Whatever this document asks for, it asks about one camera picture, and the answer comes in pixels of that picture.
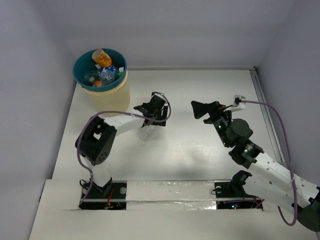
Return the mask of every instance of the metal frame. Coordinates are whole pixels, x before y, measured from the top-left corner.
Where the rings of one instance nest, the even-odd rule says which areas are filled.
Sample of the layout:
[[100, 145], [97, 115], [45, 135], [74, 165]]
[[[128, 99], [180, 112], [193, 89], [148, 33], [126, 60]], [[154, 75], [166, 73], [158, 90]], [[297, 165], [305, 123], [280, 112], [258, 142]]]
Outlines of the metal frame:
[[[255, 67], [251, 68], [249, 70], [249, 72], [251, 75], [251, 79], [253, 82], [253, 86], [254, 86], [258, 101], [259, 102], [266, 102], [266, 99], [265, 99], [265, 96], [262, 91], [261, 84], [260, 84], [260, 81], [258, 78], [256, 68]], [[262, 115], [263, 115], [263, 119], [264, 119], [264, 122], [266, 125], [267, 132], [268, 132], [270, 140], [271, 140], [271, 145], [273, 148], [275, 159], [279, 164], [286, 167], [286, 162], [284, 161], [284, 155], [283, 155], [281, 147], [280, 147], [280, 143], [279, 143], [279, 140], [277, 137], [275, 126], [274, 126], [272, 119], [271, 119], [271, 116], [270, 116], [269, 108], [265, 105], [260, 105], [260, 108], [262, 111]]]

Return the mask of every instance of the blue bin rim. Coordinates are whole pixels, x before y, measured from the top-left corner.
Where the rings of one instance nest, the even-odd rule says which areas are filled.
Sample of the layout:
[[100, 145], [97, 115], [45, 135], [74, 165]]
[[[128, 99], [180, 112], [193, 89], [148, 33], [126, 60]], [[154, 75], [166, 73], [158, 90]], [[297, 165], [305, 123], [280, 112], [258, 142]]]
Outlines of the blue bin rim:
[[90, 51], [87, 51], [86, 53], [82, 54], [74, 63], [73, 65], [73, 68], [72, 68], [72, 74], [73, 74], [73, 78], [75, 79], [75, 81], [80, 84], [84, 89], [87, 89], [91, 92], [106, 92], [106, 91], [109, 91], [109, 90], [112, 90], [114, 88], [116, 88], [117, 86], [119, 86], [125, 79], [125, 76], [127, 74], [127, 60], [125, 59], [125, 57], [120, 53], [118, 52], [117, 50], [114, 50], [114, 49], [111, 49], [111, 48], [101, 48], [102, 50], [104, 51], [114, 51], [114, 52], [117, 52], [123, 59], [124, 59], [124, 71], [123, 71], [123, 74], [121, 77], [119, 77], [116, 81], [114, 81], [113, 83], [110, 83], [106, 86], [102, 86], [102, 87], [95, 87], [95, 86], [87, 86], [81, 82], [79, 82], [79, 80], [76, 78], [76, 74], [75, 74], [75, 67], [78, 63], [78, 61], [81, 59], [81, 58], [84, 58], [86, 55], [90, 54], [92, 55], [94, 53], [95, 50], [97, 49], [100, 49], [100, 48], [96, 48], [96, 49], [93, 49], [93, 50], [90, 50]]

